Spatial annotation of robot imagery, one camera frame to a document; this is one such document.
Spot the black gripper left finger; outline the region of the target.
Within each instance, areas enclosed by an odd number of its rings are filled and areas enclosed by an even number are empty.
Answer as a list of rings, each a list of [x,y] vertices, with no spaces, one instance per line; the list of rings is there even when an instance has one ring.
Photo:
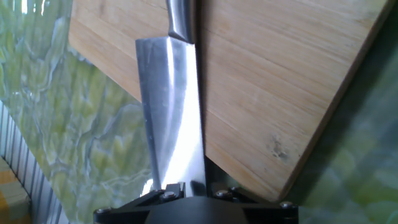
[[[165,189],[152,190],[119,208],[105,207],[93,212],[93,223],[145,223],[158,205],[185,198],[185,183],[167,184]]]

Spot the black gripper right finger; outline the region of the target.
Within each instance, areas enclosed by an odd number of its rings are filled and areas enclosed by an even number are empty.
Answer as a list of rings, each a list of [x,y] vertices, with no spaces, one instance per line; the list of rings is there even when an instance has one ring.
[[[241,187],[214,186],[213,200],[218,223],[299,223],[298,205],[270,202]]]

